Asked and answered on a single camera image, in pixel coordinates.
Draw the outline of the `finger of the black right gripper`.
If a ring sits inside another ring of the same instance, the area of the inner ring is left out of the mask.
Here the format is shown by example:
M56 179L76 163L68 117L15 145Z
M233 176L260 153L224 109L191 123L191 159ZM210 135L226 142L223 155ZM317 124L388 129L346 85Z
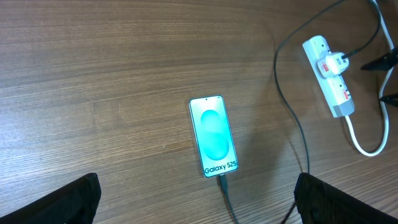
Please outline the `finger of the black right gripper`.
M398 107L398 93L382 96L379 101L388 105Z
M383 56L363 65L361 69L388 71L397 65L397 61L397 47L394 47Z

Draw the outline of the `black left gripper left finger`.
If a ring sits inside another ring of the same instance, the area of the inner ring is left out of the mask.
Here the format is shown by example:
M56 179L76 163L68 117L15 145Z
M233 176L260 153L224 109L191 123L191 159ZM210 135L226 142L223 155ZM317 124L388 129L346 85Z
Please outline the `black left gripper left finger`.
M92 224L101 198L98 175L88 173L56 191L1 217L1 223Z

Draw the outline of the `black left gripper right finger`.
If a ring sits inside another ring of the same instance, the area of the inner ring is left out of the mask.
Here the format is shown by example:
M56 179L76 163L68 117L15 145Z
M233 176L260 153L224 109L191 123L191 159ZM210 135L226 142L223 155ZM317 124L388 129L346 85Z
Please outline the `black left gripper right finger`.
M397 218L306 172L299 175L294 196L303 223L397 224Z

